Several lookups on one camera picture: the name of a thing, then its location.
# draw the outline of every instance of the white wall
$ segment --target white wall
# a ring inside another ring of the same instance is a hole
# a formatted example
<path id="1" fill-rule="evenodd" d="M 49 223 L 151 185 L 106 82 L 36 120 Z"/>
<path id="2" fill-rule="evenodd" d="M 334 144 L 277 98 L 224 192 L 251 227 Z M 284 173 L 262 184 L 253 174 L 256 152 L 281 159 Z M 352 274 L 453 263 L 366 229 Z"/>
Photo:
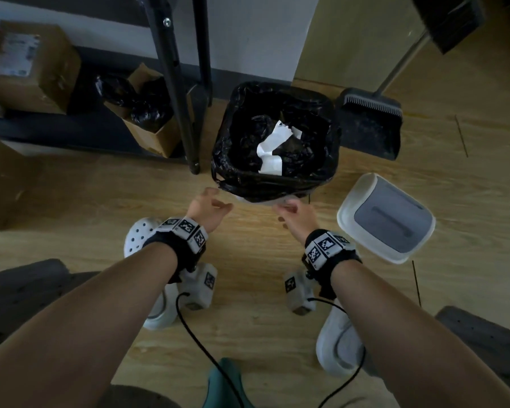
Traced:
<path id="1" fill-rule="evenodd" d="M 318 0 L 208 0 L 211 67 L 291 81 Z M 198 64 L 191 0 L 173 13 L 180 60 Z M 0 20 L 60 25 L 76 46 L 156 58 L 149 28 L 0 1 Z"/>

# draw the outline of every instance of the label on box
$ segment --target label on box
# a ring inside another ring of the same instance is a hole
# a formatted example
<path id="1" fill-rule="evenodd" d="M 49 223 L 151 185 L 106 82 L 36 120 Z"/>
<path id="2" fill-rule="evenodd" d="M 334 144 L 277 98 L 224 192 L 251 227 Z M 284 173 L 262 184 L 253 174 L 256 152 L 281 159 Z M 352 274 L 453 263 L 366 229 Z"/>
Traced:
<path id="1" fill-rule="evenodd" d="M 0 49 L 0 75 L 28 77 L 39 45 L 39 35 L 6 33 Z"/>

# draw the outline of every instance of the hand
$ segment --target hand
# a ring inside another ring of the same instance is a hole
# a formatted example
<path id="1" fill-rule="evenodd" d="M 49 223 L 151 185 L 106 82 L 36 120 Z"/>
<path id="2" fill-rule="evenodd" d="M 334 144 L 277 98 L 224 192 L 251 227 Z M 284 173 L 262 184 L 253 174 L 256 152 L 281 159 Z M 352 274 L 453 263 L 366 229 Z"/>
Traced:
<path id="1" fill-rule="evenodd" d="M 185 215 L 204 226 L 208 233 L 215 231 L 234 207 L 232 203 L 226 204 L 215 199 L 214 196 L 218 193 L 217 189 L 205 188 L 202 194 L 193 199 Z"/>
<path id="2" fill-rule="evenodd" d="M 315 209 L 299 199 L 290 199 L 285 205 L 274 205 L 272 209 L 278 213 L 278 220 L 285 222 L 283 227 L 289 229 L 302 246 L 306 244 L 310 233 L 320 228 Z"/>

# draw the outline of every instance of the black metal frame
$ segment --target black metal frame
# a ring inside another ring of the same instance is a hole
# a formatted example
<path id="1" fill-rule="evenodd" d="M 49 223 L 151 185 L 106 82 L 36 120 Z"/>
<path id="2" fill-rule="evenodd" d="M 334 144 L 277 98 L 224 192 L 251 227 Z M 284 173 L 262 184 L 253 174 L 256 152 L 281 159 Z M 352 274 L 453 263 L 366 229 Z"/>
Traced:
<path id="1" fill-rule="evenodd" d="M 168 0 L 142 0 L 151 28 L 157 57 L 170 94 L 172 109 L 178 121 L 185 157 L 191 173 L 200 173 L 200 136 L 202 123 L 195 123 L 189 116 L 186 89 L 179 63 L 179 54 L 174 35 L 172 8 Z M 208 36 L 207 0 L 192 0 L 195 14 L 196 43 L 201 83 L 207 96 L 207 105 L 212 102 L 210 41 Z"/>

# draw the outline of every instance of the trash can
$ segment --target trash can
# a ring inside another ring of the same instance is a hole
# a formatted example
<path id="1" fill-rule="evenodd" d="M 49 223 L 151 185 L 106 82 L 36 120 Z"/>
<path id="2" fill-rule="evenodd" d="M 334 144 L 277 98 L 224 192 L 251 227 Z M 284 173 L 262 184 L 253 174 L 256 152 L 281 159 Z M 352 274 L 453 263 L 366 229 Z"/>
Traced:
<path id="1" fill-rule="evenodd" d="M 251 203 L 304 197 L 338 167 L 334 104 L 303 88 L 245 82 L 225 111 L 211 158 L 218 187 Z"/>

